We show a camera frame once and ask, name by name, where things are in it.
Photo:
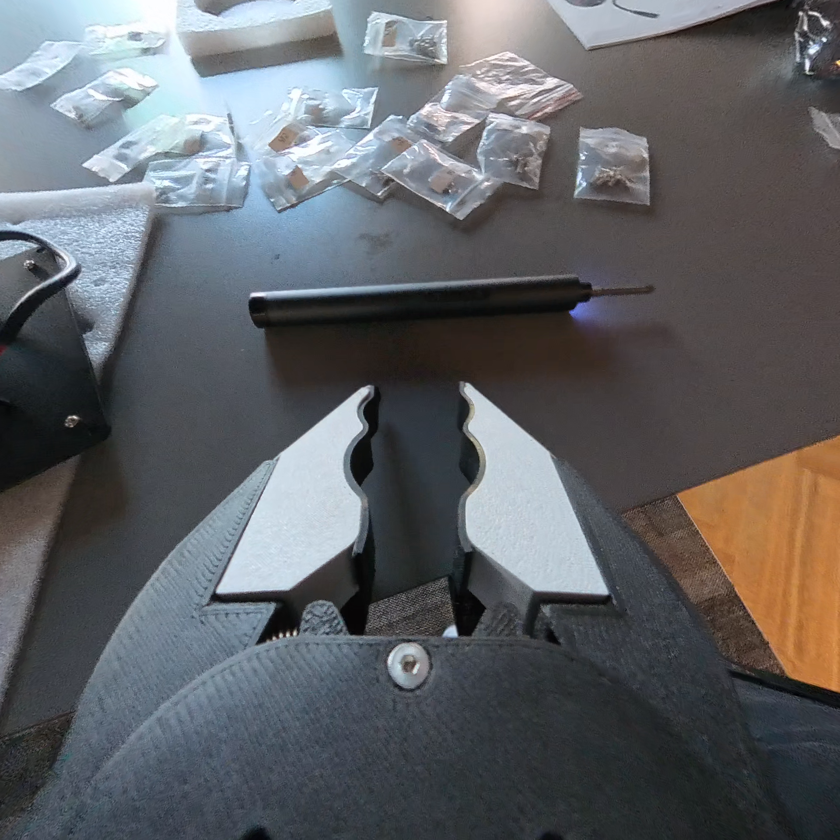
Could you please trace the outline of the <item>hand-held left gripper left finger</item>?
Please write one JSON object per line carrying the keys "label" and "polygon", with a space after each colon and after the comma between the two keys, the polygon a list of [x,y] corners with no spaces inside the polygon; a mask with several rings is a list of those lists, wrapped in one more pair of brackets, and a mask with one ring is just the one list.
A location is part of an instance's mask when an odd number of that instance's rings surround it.
{"label": "hand-held left gripper left finger", "polygon": [[280,452],[215,590],[225,602],[351,601],[371,532],[361,483],[372,470],[379,395],[351,394]]}

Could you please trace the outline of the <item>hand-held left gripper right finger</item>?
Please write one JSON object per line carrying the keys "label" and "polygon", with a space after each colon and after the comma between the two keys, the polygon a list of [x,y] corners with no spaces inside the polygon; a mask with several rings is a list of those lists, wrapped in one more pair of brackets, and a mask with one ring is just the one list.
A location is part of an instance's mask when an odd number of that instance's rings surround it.
{"label": "hand-held left gripper right finger", "polygon": [[559,460],[474,385],[461,382],[458,395],[468,486],[455,592],[483,606],[616,604]]}

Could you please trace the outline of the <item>black electric screwdriver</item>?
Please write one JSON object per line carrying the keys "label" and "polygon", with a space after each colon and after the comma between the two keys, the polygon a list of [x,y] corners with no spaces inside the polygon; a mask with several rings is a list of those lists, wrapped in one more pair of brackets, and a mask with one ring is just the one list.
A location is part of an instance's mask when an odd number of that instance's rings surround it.
{"label": "black electric screwdriver", "polygon": [[571,312],[594,298],[643,296],[644,286],[594,287],[573,275],[438,280],[253,292],[259,329]]}

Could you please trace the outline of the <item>person's black clothing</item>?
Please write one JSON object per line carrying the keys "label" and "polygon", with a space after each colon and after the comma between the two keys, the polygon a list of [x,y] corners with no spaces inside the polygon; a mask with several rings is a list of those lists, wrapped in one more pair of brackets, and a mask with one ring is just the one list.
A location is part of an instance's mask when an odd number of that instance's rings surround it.
{"label": "person's black clothing", "polygon": [[839,694],[730,664],[749,730],[798,838],[839,838]]}

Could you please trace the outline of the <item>white foam sheet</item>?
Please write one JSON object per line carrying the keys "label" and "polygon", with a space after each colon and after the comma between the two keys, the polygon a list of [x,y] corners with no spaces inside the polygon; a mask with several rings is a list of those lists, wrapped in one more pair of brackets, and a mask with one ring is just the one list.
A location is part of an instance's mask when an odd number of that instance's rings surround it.
{"label": "white foam sheet", "polygon": [[[136,183],[2,194],[2,223],[80,261],[70,302],[99,381],[109,365],[143,263],[153,222],[150,187]],[[1,699],[5,700],[81,457],[1,496]]]}

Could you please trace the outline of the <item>group of small parts bags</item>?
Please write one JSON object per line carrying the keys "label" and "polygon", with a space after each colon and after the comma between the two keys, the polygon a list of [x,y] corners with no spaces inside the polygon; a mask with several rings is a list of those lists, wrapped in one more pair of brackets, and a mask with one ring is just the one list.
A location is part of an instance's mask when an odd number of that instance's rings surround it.
{"label": "group of small parts bags", "polygon": [[[2,90],[40,86],[82,51],[116,61],[155,54],[165,29],[143,22],[90,25],[81,42],[47,40],[27,59],[2,73]],[[448,22],[372,12],[362,42],[367,56],[427,67],[448,64]],[[542,119],[577,102],[581,93],[509,51],[462,66],[445,87],[407,118],[393,114],[360,139],[350,129],[371,128],[378,87],[323,90],[295,86],[278,110],[269,110],[246,146],[255,156],[266,197],[277,211],[307,201],[333,186],[353,183],[383,198],[393,184],[464,219],[502,183],[538,190],[550,128]],[[132,68],[109,70],[51,104],[77,124],[135,107],[158,82]],[[83,165],[113,183],[156,156],[181,157],[176,167],[150,164],[158,207],[241,207],[249,173],[235,157],[233,128],[212,115],[179,121],[162,114],[96,154]],[[478,127],[478,168],[445,150]],[[648,207],[652,177],[649,142],[618,128],[580,128],[574,198]]]}

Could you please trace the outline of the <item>printed instruction manual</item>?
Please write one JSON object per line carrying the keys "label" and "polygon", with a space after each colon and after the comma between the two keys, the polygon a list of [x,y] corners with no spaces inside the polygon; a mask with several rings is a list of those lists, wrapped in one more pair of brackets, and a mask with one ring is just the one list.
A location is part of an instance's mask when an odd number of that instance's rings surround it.
{"label": "printed instruction manual", "polygon": [[768,1],[550,1],[586,50],[671,35]]}

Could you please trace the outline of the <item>crumpled clear plastic wrap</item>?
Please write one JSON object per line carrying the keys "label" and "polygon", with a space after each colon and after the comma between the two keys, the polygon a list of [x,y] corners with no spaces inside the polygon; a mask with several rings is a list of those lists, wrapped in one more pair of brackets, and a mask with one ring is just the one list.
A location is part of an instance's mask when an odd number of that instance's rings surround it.
{"label": "crumpled clear plastic wrap", "polygon": [[804,1],[797,6],[795,64],[807,77],[839,79],[839,2]]}

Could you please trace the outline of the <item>white foam square frame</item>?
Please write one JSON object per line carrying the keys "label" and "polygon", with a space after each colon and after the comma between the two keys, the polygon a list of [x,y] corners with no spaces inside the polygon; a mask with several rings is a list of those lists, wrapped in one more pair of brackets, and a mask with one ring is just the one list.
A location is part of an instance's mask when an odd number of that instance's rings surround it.
{"label": "white foam square frame", "polygon": [[294,45],[336,34],[330,1],[177,1],[175,29],[192,58]]}

